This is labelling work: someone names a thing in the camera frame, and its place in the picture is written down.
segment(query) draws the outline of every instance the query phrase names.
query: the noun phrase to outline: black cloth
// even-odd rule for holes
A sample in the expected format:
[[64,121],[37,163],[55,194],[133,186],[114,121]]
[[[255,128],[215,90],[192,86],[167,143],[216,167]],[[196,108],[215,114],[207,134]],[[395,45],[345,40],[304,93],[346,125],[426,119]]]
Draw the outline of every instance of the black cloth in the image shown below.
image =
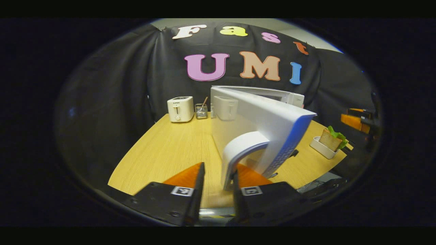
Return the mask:
[[[167,100],[191,95],[194,103],[201,103],[210,96],[212,85],[303,94],[305,108],[318,114],[314,120],[362,141],[362,134],[342,124],[340,118],[350,107],[372,109],[371,88],[364,73],[346,55],[252,25],[205,24],[207,28],[192,37],[176,40],[172,37],[178,27],[159,30],[144,25],[105,45],[72,73],[56,105],[55,132],[66,162],[93,186],[107,188],[118,162],[153,122],[168,112]],[[243,27],[248,35],[220,34],[224,26]],[[281,43],[265,41],[263,32],[275,34]],[[309,55],[300,52],[294,42],[301,42]],[[241,51],[254,52],[261,61],[267,56],[279,57],[280,81],[242,78]],[[188,77],[184,57],[204,54],[202,71],[210,73],[215,71],[214,53],[230,55],[222,78],[195,81]],[[302,66],[300,85],[290,83],[291,62]]]

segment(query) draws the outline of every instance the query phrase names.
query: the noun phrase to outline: bread slice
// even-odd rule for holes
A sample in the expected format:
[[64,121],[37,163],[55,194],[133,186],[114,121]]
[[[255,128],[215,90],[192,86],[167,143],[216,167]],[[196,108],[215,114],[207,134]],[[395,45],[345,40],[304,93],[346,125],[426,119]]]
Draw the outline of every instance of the bread slice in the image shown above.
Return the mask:
[[336,152],[337,148],[342,143],[342,140],[333,137],[328,129],[324,129],[323,134],[320,137],[320,143],[327,146],[327,148],[330,150]]

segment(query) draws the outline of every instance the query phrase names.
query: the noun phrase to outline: white wall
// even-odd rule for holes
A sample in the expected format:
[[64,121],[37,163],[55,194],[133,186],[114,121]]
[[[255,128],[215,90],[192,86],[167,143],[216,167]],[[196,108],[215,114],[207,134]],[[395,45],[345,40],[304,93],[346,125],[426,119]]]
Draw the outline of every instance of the white wall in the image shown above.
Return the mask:
[[273,31],[280,32],[282,34],[288,35],[290,37],[296,38],[303,42],[306,42],[316,48],[329,49],[336,52],[341,52],[333,45],[325,42],[321,38],[316,35],[305,31],[295,25],[289,24],[285,21],[279,19],[271,19],[271,18],[167,18],[167,19],[159,19],[151,24],[156,26],[157,28],[164,27],[173,27],[179,25],[195,25],[201,24],[199,21],[228,21],[228,22],[236,22],[254,25],[258,27],[263,27],[266,29],[270,29]]

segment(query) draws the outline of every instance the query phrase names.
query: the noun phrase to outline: pen holder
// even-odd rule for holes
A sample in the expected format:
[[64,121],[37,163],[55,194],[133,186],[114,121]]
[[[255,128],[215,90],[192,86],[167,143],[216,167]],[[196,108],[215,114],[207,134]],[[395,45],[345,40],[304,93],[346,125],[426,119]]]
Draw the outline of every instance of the pen holder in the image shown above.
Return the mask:
[[195,104],[195,116],[197,119],[205,119],[208,117],[208,105]]

